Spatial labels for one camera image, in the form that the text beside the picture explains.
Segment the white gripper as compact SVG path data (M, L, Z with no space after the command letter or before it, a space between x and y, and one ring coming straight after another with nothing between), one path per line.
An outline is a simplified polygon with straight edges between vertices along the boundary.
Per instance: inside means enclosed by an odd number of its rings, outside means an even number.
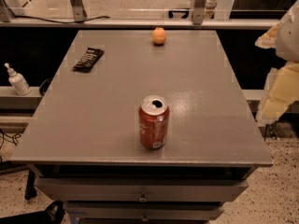
M276 55L286 61L280 68L271 68L266 77L263 97L258 105L256 120L259 126L270 125L299 98L299 0L276 25L259 36L255 46L276 48Z

